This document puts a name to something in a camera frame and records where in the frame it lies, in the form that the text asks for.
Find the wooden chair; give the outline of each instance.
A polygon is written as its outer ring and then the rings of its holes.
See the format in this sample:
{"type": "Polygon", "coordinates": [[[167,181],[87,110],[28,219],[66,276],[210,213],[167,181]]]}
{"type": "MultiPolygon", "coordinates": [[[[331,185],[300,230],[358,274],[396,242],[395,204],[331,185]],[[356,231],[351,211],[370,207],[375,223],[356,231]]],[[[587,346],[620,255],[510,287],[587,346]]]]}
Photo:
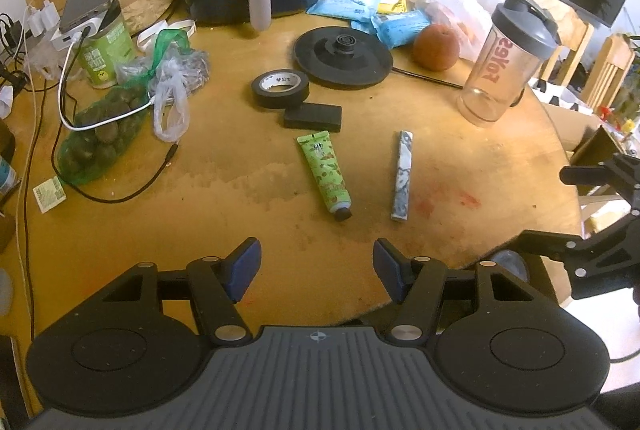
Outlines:
{"type": "Polygon", "coordinates": [[[635,53],[622,35],[607,38],[596,58],[581,99],[593,110],[610,106],[634,61],[635,53]]]}
{"type": "Polygon", "coordinates": [[[548,81],[554,69],[556,60],[560,57],[563,48],[569,49],[569,55],[560,67],[558,79],[554,82],[566,87],[574,76],[578,63],[584,54],[589,40],[593,35],[593,25],[583,21],[568,4],[559,0],[533,0],[543,9],[548,9],[551,16],[558,22],[558,34],[562,45],[556,49],[548,61],[542,64],[540,78],[548,81]]]}

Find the wooden tabletop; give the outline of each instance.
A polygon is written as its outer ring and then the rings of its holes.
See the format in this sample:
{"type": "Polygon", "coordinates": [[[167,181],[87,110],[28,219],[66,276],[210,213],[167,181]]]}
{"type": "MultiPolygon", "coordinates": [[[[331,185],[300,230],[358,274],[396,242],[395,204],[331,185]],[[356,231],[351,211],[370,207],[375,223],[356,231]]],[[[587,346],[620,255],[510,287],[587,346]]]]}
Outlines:
{"type": "MultiPolygon", "coordinates": [[[[291,68],[300,34],[339,23],[300,14],[274,20],[257,38],[241,27],[199,28],[191,42],[209,52],[211,70],[189,100],[190,127],[171,166],[124,204],[92,203],[67,188],[64,203],[40,213],[31,188],[53,176],[49,155],[59,125],[54,92],[47,93],[27,196],[37,331],[137,262],[183,269],[203,256],[225,256],[248,236],[262,244],[262,267],[238,310],[255,331],[263,324],[335,324],[388,302],[371,264],[379,237],[407,256],[460,267],[525,228],[579,233],[577,193],[558,179],[564,151],[529,89],[495,126],[480,129],[456,110],[458,90],[399,74],[363,90],[312,84],[308,101],[342,106],[342,131],[331,138],[353,217],[336,222],[296,143],[304,132],[283,128],[281,111],[255,106],[250,83],[291,68]],[[390,218],[400,130],[414,133],[404,223],[390,218]]],[[[400,68],[418,70],[402,49],[394,58],[400,68]]],[[[469,70],[461,61],[438,76],[462,84],[469,70]]],[[[70,90],[81,105],[104,95],[83,82],[70,90]]],[[[20,173],[32,108],[31,96],[21,93],[8,119],[20,173]]],[[[128,152],[85,189],[105,198],[129,194],[153,175],[168,147],[146,120],[128,152]]],[[[0,330],[17,335],[24,354],[29,323],[15,241],[2,266],[14,279],[15,300],[0,330]]],[[[186,305],[165,308],[191,324],[186,305]]]]}

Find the black eraser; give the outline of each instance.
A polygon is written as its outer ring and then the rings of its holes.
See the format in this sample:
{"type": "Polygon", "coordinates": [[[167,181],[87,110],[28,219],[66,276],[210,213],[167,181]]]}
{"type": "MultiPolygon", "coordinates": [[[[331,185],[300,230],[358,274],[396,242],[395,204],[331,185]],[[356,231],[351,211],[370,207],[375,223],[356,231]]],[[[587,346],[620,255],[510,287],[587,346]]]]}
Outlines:
{"type": "Polygon", "coordinates": [[[328,130],[340,132],[342,107],[322,103],[302,103],[284,111],[284,126],[303,130],[328,130]]]}

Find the tube cap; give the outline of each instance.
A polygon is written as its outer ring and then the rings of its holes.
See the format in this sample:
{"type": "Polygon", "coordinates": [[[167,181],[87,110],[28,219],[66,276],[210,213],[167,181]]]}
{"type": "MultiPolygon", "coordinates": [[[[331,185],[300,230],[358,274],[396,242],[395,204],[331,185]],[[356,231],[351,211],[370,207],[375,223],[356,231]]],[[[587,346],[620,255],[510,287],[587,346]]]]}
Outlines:
{"type": "Polygon", "coordinates": [[[350,219],[353,214],[349,208],[338,208],[334,211],[334,219],[338,222],[350,219]]]}

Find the blue package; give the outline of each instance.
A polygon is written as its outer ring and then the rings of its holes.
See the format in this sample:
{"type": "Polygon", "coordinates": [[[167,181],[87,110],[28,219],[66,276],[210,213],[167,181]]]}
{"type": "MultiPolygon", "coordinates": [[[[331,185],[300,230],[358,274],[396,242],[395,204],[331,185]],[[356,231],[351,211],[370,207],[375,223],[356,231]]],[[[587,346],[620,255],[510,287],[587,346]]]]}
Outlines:
{"type": "Polygon", "coordinates": [[[357,29],[358,31],[362,31],[363,33],[373,36],[378,34],[376,32],[376,28],[373,27],[371,22],[356,22],[355,20],[351,20],[351,29],[357,29]]]}
{"type": "Polygon", "coordinates": [[[415,9],[406,13],[377,14],[373,16],[371,23],[376,28],[380,41],[391,50],[413,42],[420,31],[431,25],[431,20],[419,9],[415,9]]]}
{"type": "Polygon", "coordinates": [[[378,4],[380,0],[318,0],[306,12],[309,15],[368,22],[378,10],[378,4]]]}

